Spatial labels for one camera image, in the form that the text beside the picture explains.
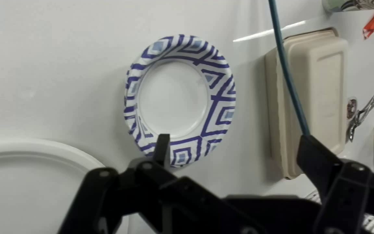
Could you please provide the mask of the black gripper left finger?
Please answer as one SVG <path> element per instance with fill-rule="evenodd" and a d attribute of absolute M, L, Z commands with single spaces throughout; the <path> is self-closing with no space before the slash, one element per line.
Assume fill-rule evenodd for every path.
<path fill-rule="evenodd" d="M 160 133 L 157 137 L 153 161 L 158 165 L 168 167 L 170 162 L 170 135 Z"/>

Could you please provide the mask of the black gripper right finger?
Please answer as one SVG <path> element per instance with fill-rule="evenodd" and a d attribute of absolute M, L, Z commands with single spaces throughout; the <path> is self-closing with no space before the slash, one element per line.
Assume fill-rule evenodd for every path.
<path fill-rule="evenodd" d="M 343 161 L 313 135 L 301 135 L 296 162 L 314 184 L 321 196 L 326 196 Z"/>

